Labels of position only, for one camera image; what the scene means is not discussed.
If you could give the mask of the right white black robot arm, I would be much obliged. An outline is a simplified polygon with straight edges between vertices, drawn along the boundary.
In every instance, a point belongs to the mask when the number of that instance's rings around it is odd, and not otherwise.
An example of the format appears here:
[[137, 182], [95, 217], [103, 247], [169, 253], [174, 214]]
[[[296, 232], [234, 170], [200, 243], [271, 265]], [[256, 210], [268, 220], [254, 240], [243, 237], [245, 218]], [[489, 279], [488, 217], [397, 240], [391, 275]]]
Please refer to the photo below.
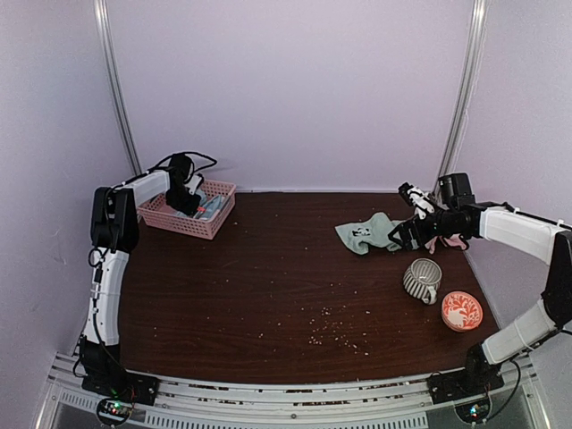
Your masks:
[[[477, 394], [500, 367], [522, 352], [538, 349], [561, 333], [571, 322], [571, 227], [529, 214], [508, 202], [479, 202], [464, 172], [444, 175], [432, 195], [403, 183], [401, 198], [414, 214], [389, 234], [391, 242], [404, 250], [417, 250], [437, 238], [457, 238], [482, 243], [469, 258], [478, 273], [492, 262], [493, 273], [509, 287], [523, 286], [530, 308], [517, 299], [514, 319], [467, 352], [458, 387]], [[484, 253], [490, 247], [500, 260], [493, 262]]]

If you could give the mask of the light blue terry towel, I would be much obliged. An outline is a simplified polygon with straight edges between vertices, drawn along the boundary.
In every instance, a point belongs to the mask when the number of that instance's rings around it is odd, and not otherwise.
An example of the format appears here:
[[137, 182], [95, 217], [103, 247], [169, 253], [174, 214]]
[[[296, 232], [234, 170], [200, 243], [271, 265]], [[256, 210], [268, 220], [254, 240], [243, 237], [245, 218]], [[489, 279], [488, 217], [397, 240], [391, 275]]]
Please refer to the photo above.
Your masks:
[[176, 196], [172, 201], [172, 209], [178, 216], [193, 217], [206, 203], [206, 194], [199, 190], [194, 195], [189, 193], [186, 195]]

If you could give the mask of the blue polka dot striped towel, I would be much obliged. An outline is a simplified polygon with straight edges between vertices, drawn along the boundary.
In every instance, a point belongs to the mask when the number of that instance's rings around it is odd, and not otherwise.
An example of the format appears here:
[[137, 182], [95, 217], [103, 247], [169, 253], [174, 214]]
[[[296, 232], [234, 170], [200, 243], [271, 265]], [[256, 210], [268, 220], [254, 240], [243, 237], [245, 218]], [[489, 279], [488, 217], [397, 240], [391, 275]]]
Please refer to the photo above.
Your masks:
[[207, 200], [204, 205], [205, 211], [201, 219], [205, 222], [213, 221], [216, 217], [223, 213], [223, 210], [232, 202], [231, 196], [217, 194]]

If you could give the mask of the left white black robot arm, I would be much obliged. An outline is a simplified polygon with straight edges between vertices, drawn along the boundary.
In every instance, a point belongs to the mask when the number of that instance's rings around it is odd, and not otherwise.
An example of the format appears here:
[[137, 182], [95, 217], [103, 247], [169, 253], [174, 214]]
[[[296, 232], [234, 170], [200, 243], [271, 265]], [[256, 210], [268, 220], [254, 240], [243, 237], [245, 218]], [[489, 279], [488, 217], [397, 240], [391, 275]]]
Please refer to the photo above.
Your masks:
[[200, 198], [198, 185], [190, 185], [199, 169], [198, 152], [169, 155], [148, 170], [111, 187], [96, 189], [90, 224], [93, 269], [88, 317], [80, 336], [80, 362], [86, 377], [110, 397], [129, 387], [127, 370], [120, 362], [118, 315], [122, 279], [130, 254], [139, 243], [138, 208], [161, 195], [177, 212], [193, 215]]

